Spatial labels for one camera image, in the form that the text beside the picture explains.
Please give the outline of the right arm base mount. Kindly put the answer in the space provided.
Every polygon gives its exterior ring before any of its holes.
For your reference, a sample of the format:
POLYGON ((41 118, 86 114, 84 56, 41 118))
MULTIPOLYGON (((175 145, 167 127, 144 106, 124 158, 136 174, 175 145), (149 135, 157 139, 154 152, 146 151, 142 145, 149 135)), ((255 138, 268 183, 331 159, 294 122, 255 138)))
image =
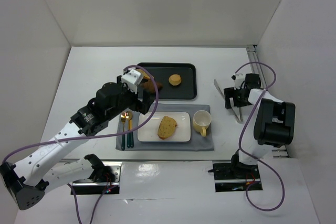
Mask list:
POLYGON ((213 163, 208 173, 213 174, 215 191, 245 191, 262 190, 260 173, 257 165, 246 165, 239 161, 238 151, 232 156, 229 163, 213 163))

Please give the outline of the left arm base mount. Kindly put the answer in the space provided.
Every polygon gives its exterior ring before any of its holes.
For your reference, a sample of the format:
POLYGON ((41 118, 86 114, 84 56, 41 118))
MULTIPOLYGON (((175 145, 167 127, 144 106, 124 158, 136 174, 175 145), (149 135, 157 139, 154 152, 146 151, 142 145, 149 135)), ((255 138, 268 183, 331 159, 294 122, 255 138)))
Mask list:
POLYGON ((72 183, 76 195, 107 195, 120 193, 121 164, 103 162, 95 154, 84 157, 93 168, 88 178, 75 180, 72 183))

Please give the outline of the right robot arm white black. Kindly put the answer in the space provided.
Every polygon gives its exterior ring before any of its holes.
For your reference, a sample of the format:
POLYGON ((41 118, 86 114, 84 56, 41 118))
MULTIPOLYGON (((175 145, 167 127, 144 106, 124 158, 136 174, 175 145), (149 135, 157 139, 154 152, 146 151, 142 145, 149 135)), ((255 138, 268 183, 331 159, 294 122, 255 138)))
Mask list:
POLYGON ((234 107, 253 105, 257 112, 253 137, 257 141, 232 156, 233 168, 249 169, 257 165, 260 158, 272 147, 289 145, 293 140, 296 106, 272 96, 261 88, 258 74, 235 74, 234 86, 225 88, 225 108, 234 112, 234 107))

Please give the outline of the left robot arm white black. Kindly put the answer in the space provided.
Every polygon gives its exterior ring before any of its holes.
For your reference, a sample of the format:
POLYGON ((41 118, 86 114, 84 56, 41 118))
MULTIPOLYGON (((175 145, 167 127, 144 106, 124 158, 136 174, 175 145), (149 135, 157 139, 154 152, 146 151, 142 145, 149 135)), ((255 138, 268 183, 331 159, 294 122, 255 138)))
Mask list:
POLYGON ((3 161, 1 177, 19 209, 35 206, 48 192, 76 180, 87 178, 110 185, 114 174, 95 154, 60 168, 55 165, 107 128, 109 121, 125 109, 146 114, 158 98, 144 90, 139 100, 126 83, 106 83, 51 140, 40 143, 36 151, 20 161, 3 161))

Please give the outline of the bread slice with seeds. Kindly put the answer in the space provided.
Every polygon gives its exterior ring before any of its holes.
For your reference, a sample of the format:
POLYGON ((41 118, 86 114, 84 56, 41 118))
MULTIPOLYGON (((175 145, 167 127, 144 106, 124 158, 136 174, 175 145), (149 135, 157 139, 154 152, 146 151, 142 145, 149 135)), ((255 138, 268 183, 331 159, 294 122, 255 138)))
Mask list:
POLYGON ((157 135, 162 140, 167 139, 175 133, 176 128, 177 122, 169 116, 164 116, 159 124, 157 135))

